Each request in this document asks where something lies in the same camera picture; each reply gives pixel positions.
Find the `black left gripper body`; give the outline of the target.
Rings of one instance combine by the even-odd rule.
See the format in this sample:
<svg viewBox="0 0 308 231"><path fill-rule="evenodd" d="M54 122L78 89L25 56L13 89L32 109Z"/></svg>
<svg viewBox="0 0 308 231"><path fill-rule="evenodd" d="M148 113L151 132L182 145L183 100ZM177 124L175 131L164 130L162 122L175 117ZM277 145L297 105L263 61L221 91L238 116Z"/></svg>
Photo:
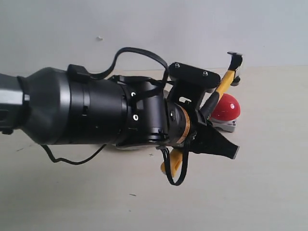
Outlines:
<svg viewBox="0 0 308 231"><path fill-rule="evenodd" d="M190 152L210 152L212 148L212 123L186 106L166 101L167 147Z"/></svg>

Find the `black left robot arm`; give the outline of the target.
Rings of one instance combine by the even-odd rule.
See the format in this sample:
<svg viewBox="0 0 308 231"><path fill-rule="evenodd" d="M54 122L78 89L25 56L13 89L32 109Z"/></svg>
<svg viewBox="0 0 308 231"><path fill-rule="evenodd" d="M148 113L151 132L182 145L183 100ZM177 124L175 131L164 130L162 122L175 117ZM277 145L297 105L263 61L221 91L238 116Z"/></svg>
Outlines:
<svg viewBox="0 0 308 231"><path fill-rule="evenodd" d="M239 147L207 117L219 94L217 73L181 63L169 66L168 95L133 100L158 80L115 75L94 80L81 66L43 68L28 77L0 76L0 130L20 129L40 145L112 144L121 150L173 147L234 159Z"/></svg>

